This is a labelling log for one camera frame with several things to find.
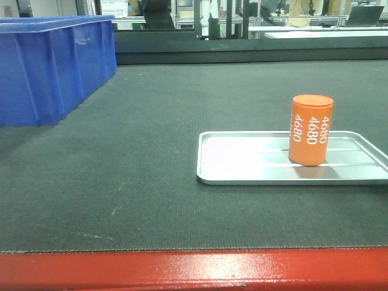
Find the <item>red frame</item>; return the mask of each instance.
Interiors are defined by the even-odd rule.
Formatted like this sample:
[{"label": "red frame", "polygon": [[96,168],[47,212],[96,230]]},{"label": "red frame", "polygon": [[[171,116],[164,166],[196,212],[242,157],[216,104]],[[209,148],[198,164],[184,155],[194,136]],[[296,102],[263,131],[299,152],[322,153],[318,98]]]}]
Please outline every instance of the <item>red frame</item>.
[{"label": "red frame", "polygon": [[1,290],[388,290],[388,247],[0,255]]}]

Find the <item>orange can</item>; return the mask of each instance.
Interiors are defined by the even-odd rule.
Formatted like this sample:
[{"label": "orange can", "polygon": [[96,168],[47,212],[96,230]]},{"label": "orange can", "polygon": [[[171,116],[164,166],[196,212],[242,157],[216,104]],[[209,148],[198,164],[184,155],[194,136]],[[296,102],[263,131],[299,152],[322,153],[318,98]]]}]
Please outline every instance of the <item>orange can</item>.
[{"label": "orange can", "polygon": [[293,98],[289,159],[304,166],[326,160],[334,101],[322,95]]}]

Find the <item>blue plastic bin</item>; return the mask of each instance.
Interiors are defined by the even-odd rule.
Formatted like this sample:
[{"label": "blue plastic bin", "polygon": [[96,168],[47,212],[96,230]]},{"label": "blue plastic bin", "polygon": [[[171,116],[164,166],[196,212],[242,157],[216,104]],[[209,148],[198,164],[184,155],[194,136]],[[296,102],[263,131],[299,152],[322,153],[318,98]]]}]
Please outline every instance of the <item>blue plastic bin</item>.
[{"label": "blue plastic bin", "polygon": [[57,124],[114,76],[113,18],[0,19],[0,127]]}]

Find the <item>metal tray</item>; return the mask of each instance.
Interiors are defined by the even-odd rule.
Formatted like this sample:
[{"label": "metal tray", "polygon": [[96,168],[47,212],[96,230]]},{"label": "metal tray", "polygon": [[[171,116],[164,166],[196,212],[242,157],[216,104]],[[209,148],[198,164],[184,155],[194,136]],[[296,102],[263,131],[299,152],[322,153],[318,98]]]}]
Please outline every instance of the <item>metal tray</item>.
[{"label": "metal tray", "polygon": [[204,132],[197,175],[210,185],[388,184],[388,156],[355,132],[330,131],[326,162],[288,159],[289,132]]}]

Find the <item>dark green conveyor belt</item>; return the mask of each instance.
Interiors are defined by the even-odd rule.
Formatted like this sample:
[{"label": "dark green conveyor belt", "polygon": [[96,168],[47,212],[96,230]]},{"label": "dark green conveyor belt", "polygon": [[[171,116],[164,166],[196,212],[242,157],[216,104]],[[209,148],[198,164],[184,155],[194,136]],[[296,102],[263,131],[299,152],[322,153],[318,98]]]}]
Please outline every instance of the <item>dark green conveyor belt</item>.
[{"label": "dark green conveyor belt", "polygon": [[0,129],[0,251],[388,246],[388,186],[215,187],[198,135],[288,130],[292,98],[388,153],[388,61],[134,65],[56,126]]}]

